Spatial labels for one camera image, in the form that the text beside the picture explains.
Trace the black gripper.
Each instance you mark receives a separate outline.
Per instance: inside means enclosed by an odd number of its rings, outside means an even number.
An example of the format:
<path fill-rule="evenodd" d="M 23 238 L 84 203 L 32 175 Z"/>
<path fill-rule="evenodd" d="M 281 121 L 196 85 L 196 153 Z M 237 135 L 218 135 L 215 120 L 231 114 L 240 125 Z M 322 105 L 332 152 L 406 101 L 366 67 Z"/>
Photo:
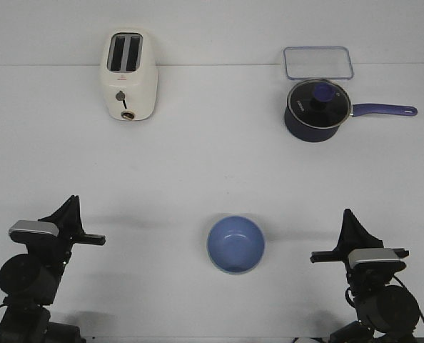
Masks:
<path fill-rule="evenodd" d="M 345 245 L 349 252 L 344 252 Z M 311 253 L 311 262 L 342 262 L 351 289 L 380 289 L 406 268 L 404 248 L 383 248 L 383 241 L 370 234 L 350 209 L 343 212 L 337 245 L 332 251 Z"/>
<path fill-rule="evenodd" d="M 72 256 L 75 244 L 103 246 L 104 235 L 85 234 L 81 221 L 80 199 L 71 195 L 53 214 L 39 219 L 56 225 L 59 234 L 28 231 L 27 252 L 35 256 L 53 275 L 62 275 Z"/>

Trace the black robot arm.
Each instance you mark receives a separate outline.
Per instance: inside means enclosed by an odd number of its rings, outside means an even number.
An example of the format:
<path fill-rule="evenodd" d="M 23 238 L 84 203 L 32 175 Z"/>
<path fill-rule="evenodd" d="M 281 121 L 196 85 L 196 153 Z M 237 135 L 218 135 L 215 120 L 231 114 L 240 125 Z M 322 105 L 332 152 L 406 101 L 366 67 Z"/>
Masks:
<path fill-rule="evenodd" d="M 0 342 L 85 342 L 79 327 L 51 321 L 53 304 L 75 244 L 102 246 L 103 235 L 87 234 L 81 223 L 79 196 L 70 196 L 53 214 L 18 220 L 9 238 L 26 252 L 0 268 Z"/>
<path fill-rule="evenodd" d="M 197 256 L 165 239 L 111 249 L 86 288 L 95 310 L 77 314 L 86 335 L 414 341 L 424 316 L 396 276 L 408 251 L 385 247 L 350 209 L 326 252 L 293 234 L 277 247 L 242 215 L 210 225 Z"/>

